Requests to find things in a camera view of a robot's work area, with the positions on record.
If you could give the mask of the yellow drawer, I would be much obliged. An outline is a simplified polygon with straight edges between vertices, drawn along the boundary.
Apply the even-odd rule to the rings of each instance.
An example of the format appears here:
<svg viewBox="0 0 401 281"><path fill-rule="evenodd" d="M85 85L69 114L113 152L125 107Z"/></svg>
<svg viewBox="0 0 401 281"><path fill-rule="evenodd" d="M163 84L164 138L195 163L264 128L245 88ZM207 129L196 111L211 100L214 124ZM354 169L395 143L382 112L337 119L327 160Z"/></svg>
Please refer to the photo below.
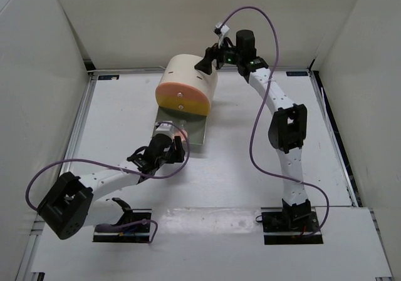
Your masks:
<svg viewBox="0 0 401 281"><path fill-rule="evenodd" d="M178 97L178 96L157 96L157 103L162 108L176 110L195 115L207 116L211 110L211 104L205 96L200 98Z"/></svg>

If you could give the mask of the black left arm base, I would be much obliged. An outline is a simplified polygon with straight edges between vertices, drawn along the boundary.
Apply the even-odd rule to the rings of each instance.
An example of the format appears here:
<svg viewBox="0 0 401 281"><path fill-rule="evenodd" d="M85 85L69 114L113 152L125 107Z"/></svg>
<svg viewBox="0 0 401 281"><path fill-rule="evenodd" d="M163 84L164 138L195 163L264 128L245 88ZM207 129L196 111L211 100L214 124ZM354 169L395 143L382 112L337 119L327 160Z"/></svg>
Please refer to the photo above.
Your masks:
<svg viewBox="0 0 401 281"><path fill-rule="evenodd" d="M95 227L94 243L146 243L151 244L159 229L152 220L151 210L132 208L121 198L108 199L122 210L122 216L114 224L102 223Z"/></svg>

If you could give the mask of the cream round drawer organizer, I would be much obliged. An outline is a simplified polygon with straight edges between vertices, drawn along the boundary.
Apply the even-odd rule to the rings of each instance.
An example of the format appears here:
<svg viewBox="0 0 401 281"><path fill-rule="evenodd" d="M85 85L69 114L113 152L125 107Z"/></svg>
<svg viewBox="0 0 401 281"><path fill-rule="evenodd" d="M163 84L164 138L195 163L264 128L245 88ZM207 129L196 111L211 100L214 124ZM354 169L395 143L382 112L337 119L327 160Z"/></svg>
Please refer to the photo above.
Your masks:
<svg viewBox="0 0 401 281"><path fill-rule="evenodd" d="M159 84L175 82L196 87L207 95L212 106L218 76L215 70L212 70L212 74L208 75L194 69L194 66L201 59L200 56L191 54L179 54L174 56L170 59Z"/></svg>

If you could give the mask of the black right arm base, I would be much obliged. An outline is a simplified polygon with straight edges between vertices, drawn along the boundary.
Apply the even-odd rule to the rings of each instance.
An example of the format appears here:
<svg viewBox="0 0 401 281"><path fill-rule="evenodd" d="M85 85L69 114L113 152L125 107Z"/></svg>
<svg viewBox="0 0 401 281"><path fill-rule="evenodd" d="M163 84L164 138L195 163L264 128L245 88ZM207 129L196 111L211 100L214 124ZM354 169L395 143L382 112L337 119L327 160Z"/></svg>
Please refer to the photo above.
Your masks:
<svg viewBox="0 0 401 281"><path fill-rule="evenodd" d="M265 210L255 218L263 226L265 245L321 245L319 221L309 200L297 205L282 202L281 210Z"/></svg>

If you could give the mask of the pink makeup sponge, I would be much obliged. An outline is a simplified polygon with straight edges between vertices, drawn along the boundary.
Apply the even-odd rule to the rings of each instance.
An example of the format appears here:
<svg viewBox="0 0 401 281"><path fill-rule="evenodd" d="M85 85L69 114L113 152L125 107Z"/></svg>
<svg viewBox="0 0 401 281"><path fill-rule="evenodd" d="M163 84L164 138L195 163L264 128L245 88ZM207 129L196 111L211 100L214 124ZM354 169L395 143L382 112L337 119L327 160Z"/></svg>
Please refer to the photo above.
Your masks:
<svg viewBox="0 0 401 281"><path fill-rule="evenodd" d="M188 134L185 130L178 130L176 129L174 133L174 137L179 136L182 142L186 142L188 139Z"/></svg>

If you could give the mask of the grey bottom drawer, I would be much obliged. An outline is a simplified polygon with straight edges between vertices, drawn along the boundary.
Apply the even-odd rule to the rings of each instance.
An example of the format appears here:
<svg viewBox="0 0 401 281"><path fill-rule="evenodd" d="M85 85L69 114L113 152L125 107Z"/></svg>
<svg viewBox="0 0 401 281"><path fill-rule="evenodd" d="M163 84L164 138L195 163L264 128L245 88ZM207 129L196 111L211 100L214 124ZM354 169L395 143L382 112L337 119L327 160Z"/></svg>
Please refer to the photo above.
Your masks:
<svg viewBox="0 0 401 281"><path fill-rule="evenodd" d="M207 117L158 107L155 122L172 121L187 132L192 146L202 146L205 140Z"/></svg>

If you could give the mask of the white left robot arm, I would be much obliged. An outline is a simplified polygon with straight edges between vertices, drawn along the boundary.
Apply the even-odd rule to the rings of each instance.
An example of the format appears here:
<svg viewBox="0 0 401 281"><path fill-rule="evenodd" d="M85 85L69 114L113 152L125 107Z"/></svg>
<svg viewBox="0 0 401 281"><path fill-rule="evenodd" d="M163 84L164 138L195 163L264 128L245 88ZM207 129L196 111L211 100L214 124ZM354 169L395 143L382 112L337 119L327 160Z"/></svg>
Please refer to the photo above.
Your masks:
<svg viewBox="0 0 401 281"><path fill-rule="evenodd" d="M36 212L61 240L87 226L94 226L100 233L133 229L137 223L130 205L120 198L107 200L105 196L159 179L157 171L164 165L184 166L189 159L184 145L183 136L157 134L148 146L138 148L117 166L104 165L102 171L82 176L68 171L57 178Z"/></svg>

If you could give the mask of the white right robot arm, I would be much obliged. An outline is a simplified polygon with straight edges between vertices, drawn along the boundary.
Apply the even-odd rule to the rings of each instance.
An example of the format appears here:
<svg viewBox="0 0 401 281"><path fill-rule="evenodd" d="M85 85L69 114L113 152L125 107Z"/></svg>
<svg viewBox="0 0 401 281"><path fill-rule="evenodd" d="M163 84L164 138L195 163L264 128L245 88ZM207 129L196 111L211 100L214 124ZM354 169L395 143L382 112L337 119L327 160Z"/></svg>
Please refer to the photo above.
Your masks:
<svg viewBox="0 0 401 281"><path fill-rule="evenodd" d="M270 80L272 69L263 58L257 56L254 33L243 29L236 33L233 43L227 37L226 27L217 27L214 32L219 40L194 68L206 74L212 69L221 69L224 64L233 64L238 73L264 100L272 114L268 130L268 140L276 150L283 179L281 223L287 230L303 228L311 215L311 204L303 185L301 154L306 138L307 109L297 105Z"/></svg>

